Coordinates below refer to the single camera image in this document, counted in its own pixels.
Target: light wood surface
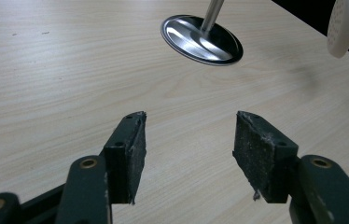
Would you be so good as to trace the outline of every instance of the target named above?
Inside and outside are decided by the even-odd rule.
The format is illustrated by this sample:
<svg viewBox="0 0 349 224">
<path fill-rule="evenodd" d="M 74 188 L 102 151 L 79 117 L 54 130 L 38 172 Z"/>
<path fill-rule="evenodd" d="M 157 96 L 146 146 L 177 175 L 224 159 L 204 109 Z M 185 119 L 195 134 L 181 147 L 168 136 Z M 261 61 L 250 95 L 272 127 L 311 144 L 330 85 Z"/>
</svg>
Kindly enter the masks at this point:
<svg viewBox="0 0 349 224">
<path fill-rule="evenodd" d="M 136 205 L 115 223 L 291 223 L 253 202 L 231 156 L 235 114 L 261 115 L 349 175 L 349 53 L 270 0 L 228 0 L 217 23 L 244 46 L 231 66 L 195 63 L 161 38 L 168 17 L 207 0 L 0 1 L 0 192 L 22 202 L 100 152 L 120 119 L 147 112 Z"/>
</svg>

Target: round metal lid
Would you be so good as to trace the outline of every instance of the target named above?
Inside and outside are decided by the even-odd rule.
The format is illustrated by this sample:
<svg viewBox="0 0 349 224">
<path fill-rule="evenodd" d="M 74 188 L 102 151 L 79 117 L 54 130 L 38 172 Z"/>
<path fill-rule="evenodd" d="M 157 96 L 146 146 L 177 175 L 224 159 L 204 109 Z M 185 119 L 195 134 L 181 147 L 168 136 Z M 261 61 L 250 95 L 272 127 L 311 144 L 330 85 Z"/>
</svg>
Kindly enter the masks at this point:
<svg viewBox="0 0 349 224">
<path fill-rule="evenodd" d="M 161 34 L 173 49 L 200 63 L 230 65 L 241 60 L 241 42 L 230 31 L 215 24 L 205 32 L 202 23 L 199 17 L 173 16 L 163 22 Z"/>
</svg>

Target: metal rod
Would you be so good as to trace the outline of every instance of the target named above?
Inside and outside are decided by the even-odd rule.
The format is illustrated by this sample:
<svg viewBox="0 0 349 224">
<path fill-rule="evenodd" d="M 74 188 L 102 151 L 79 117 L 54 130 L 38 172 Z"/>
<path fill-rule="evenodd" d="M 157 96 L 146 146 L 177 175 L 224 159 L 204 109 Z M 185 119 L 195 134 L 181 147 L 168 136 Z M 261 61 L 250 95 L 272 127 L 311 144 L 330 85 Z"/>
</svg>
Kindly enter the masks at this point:
<svg viewBox="0 0 349 224">
<path fill-rule="evenodd" d="M 210 32 L 212 27 L 216 23 L 218 13 L 223 6 L 224 0 L 212 0 L 210 2 L 209 8 L 207 9 L 206 16 L 204 17 L 201 30 L 204 32 Z"/>
</svg>

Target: white round object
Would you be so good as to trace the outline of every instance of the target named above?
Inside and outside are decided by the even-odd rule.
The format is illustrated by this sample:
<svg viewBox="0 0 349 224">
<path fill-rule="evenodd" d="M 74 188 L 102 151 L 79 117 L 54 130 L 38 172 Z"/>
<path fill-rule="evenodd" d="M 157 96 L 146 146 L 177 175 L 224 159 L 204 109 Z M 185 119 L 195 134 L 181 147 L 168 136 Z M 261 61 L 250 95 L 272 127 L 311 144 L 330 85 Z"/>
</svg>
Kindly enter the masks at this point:
<svg viewBox="0 0 349 224">
<path fill-rule="evenodd" d="M 328 51 L 341 58 L 349 50 L 349 0 L 337 0 L 328 25 Z"/>
</svg>

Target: wooden table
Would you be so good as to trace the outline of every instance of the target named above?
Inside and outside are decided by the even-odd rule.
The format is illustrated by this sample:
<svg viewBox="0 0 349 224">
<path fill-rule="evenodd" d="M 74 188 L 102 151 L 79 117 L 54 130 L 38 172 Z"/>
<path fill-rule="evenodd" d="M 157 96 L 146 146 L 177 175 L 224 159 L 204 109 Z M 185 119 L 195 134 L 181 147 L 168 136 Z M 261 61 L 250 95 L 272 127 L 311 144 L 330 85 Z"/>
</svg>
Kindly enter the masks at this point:
<svg viewBox="0 0 349 224">
<path fill-rule="evenodd" d="M 100 152 L 120 119 L 147 112 L 136 205 L 115 223 L 291 223 L 253 202 L 231 156 L 238 110 L 261 115 L 349 175 L 349 54 L 269 0 L 228 0 L 217 23 L 244 46 L 231 66 L 193 62 L 161 38 L 209 1 L 0 1 L 0 192 L 25 202 Z"/>
</svg>

